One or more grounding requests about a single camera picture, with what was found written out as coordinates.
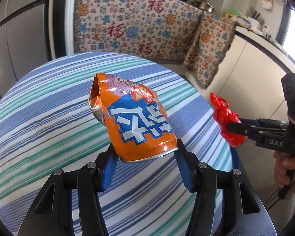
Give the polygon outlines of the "person's right hand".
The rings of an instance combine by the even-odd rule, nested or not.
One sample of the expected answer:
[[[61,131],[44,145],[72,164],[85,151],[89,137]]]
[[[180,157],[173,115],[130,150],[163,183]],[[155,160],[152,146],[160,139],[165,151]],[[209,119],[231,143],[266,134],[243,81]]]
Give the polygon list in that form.
[[[295,170],[295,157],[285,157],[282,159],[278,151],[274,151],[273,157],[276,159],[274,181],[276,186],[281,189],[291,182],[286,173],[288,170]],[[295,184],[293,186],[293,193],[295,194]]]

